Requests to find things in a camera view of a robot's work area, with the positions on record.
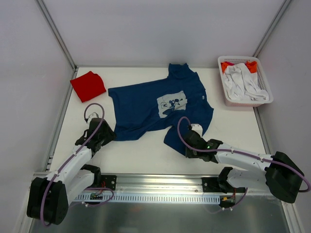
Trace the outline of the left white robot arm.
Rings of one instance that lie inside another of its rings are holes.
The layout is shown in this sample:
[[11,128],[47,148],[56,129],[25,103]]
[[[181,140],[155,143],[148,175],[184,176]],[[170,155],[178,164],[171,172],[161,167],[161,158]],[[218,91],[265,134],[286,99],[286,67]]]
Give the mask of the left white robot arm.
[[88,162],[103,146],[113,141],[116,134],[101,118],[89,120],[88,125],[62,165],[44,178],[32,180],[26,211],[28,217],[41,220],[45,226],[59,225],[81,192],[100,187],[101,169]]

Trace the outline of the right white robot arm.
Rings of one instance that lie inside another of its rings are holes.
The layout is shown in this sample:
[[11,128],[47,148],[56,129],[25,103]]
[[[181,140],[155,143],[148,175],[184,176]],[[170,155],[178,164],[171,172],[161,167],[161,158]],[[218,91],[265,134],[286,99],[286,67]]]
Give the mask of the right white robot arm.
[[217,177],[216,188],[223,193],[238,188],[269,191],[287,203],[294,203],[303,182],[304,173],[282,152],[256,154],[238,150],[220,140],[205,141],[199,133],[190,130],[182,136],[187,158],[224,164]]

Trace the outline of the blue t shirt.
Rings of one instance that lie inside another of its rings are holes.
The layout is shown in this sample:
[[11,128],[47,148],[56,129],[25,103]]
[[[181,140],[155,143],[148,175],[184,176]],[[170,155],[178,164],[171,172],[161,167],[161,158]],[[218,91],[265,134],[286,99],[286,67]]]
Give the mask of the blue t shirt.
[[179,123],[180,118],[201,125],[205,133],[213,117],[206,89],[188,64],[169,64],[167,78],[110,88],[108,95],[114,105],[117,141],[138,140],[146,132],[168,128],[164,143],[185,154],[179,135],[187,133],[188,124]]

